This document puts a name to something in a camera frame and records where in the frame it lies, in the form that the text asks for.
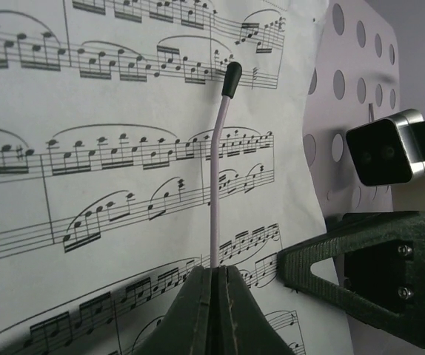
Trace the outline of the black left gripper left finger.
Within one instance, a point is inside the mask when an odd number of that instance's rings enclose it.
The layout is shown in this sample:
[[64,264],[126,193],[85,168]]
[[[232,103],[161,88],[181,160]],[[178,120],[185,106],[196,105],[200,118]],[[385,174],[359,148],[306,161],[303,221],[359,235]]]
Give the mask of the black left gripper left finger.
[[135,354],[208,354],[212,271],[195,267],[161,324]]

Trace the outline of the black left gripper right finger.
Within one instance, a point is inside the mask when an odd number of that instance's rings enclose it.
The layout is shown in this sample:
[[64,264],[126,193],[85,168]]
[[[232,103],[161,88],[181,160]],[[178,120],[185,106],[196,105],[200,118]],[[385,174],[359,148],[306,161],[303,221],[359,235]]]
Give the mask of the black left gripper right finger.
[[291,354],[235,266],[212,270],[212,353]]

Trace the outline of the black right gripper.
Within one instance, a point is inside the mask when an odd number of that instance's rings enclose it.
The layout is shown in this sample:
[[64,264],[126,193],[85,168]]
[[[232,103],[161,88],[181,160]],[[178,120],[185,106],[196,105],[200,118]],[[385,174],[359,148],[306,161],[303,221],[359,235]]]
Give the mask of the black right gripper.
[[288,288],[425,349],[425,212],[349,213],[325,234],[283,249]]

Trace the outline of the white tripod music stand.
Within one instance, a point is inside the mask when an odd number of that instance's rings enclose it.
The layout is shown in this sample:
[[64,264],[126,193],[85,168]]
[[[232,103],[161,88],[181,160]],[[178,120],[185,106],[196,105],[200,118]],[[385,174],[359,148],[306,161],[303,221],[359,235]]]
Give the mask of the white tripod music stand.
[[365,1],[291,1],[286,58],[274,91],[232,103],[275,137],[275,180],[221,202],[221,226],[277,223],[283,246],[323,234],[347,212],[390,212],[388,186],[360,182],[347,130],[398,110],[398,46]]

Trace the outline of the white sheet music pages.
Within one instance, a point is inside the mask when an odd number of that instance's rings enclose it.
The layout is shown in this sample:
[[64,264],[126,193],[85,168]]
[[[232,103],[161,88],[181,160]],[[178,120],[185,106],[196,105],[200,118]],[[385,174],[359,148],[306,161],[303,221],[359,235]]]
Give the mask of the white sheet music pages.
[[236,266],[300,354],[346,317],[282,286],[324,230],[302,143],[328,1],[0,1],[0,354],[132,354]]

